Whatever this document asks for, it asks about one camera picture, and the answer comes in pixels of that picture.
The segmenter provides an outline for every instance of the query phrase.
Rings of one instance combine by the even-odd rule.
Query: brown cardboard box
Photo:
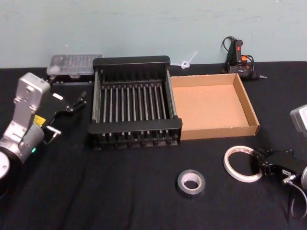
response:
[[[171,77],[181,140],[255,135],[259,121],[237,74]]]

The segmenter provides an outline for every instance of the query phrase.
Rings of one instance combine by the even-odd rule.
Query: black tablecloth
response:
[[[222,65],[174,67],[171,75],[214,74]],[[266,80],[244,82],[261,128],[255,137],[182,141],[180,146],[91,151],[86,129],[92,85],[56,85],[52,91],[73,102],[85,89],[83,113],[55,124],[62,131],[49,146],[40,145],[24,164],[12,195],[0,200],[0,223],[8,230],[42,229],[306,229],[307,219],[288,214],[290,189],[280,178],[242,183],[224,169],[225,151],[235,145],[293,149],[307,160],[306,139],[296,132],[290,111],[307,103],[306,62],[256,63]],[[0,133],[14,110],[17,80],[26,72],[46,76],[45,68],[0,69]],[[230,159],[252,173],[250,158]],[[176,191],[185,169],[206,180],[202,198],[191,201]],[[304,211],[295,205],[296,214]]]

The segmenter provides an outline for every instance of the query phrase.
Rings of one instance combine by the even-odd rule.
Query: white plastic piece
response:
[[[197,51],[194,52],[193,56],[189,59],[189,61],[183,61],[181,64],[178,63],[171,63],[172,66],[181,66],[182,69],[189,68],[190,63],[195,58],[195,56],[198,54]]]
[[[57,93],[52,94],[55,98],[58,98],[59,100],[63,100],[64,97],[58,95]]]
[[[227,150],[227,152],[225,153],[224,156],[224,167],[226,169],[226,171],[235,179],[237,179],[238,181],[241,182],[245,182],[245,183],[251,183],[251,182],[255,182],[257,180],[259,180],[262,177],[262,171],[261,169],[259,169],[259,172],[256,175],[253,176],[245,176],[242,174],[239,174],[238,172],[236,172],[229,164],[229,156],[235,152],[244,152],[247,153],[249,155],[252,155],[252,152],[254,150],[246,147],[246,146],[233,146],[231,147],[229,150]]]

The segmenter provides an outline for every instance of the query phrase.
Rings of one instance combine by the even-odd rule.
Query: silver duct tape roll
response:
[[[197,184],[196,188],[188,188],[187,182]],[[206,186],[206,181],[203,175],[192,169],[183,171],[177,179],[178,192],[187,199],[196,199],[203,195]]]

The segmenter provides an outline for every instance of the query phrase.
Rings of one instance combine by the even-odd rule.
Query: plastic case lid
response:
[[[79,78],[80,75],[92,75],[93,60],[102,58],[101,54],[76,54],[52,56],[47,74],[50,76],[69,75],[71,78]]]

